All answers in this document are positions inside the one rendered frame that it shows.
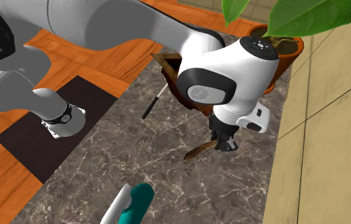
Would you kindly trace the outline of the brown wooden spoon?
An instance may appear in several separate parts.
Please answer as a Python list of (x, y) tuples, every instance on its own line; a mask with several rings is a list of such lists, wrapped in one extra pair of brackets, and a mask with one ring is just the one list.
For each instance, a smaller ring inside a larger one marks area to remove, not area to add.
[(184, 163), (190, 162), (191, 160), (200, 156), (204, 152), (208, 151), (210, 148), (215, 147), (216, 144), (217, 144), (217, 140), (212, 140), (210, 142), (207, 142), (195, 147), (193, 150), (190, 150), (185, 154), (183, 158), (183, 162)]

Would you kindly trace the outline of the black and white pen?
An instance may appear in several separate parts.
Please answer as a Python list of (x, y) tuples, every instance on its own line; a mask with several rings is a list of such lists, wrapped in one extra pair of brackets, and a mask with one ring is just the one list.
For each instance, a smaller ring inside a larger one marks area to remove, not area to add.
[(152, 102), (150, 103), (150, 105), (147, 107), (146, 111), (144, 112), (144, 114), (142, 115), (142, 119), (144, 120), (148, 114), (151, 112), (152, 108), (155, 106), (155, 103), (159, 100), (159, 97), (161, 96), (161, 94), (163, 93), (163, 91), (165, 91), (165, 89), (168, 87), (168, 84), (166, 84), (161, 91), (155, 96), (155, 98), (152, 100)]

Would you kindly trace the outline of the brown wooden box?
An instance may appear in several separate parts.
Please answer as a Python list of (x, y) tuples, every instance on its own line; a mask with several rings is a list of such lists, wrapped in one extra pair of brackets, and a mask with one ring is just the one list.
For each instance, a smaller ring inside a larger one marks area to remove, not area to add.
[(187, 109), (196, 109), (202, 112), (204, 116), (208, 116), (213, 111), (212, 105), (192, 102), (179, 93), (176, 87), (178, 70), (182, 61), (182, 57), (179, 53), (152, 53), (152, 57), (162, 66), (161, 73), (164, 75), (171, 93), (176, 97), (179, 103)]

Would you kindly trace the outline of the teal and white bottle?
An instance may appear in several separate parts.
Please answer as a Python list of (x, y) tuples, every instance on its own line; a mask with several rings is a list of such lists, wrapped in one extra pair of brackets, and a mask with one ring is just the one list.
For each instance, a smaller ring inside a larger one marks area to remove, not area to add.
[(125, 184), (105, 212), (100, 224), (140, 224), (152, 199), (153, 188), (147, 183), (135, 187)]

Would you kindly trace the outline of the potted plant in terracotta pot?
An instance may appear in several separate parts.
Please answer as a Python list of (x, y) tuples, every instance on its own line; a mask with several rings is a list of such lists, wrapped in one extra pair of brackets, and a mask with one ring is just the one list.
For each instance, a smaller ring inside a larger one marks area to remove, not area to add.
[(268, 24), (225, 47), (225, 74), (237, 96), (260, 97), (304, 49), (302, 38), (351, 23), (351, 0), (279, 0)]

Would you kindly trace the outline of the dark robot stand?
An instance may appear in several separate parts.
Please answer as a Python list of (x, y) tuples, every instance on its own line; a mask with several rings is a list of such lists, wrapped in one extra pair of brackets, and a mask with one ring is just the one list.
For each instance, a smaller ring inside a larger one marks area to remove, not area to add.
[(0, 134), (3, 145), (40, 182), (45, 183), (117, 98), (80, 76), (58, 89), (69, 103), (86, 110), (84, 128), (71, 137), (54, 139), (41, 120), (29, 112)]

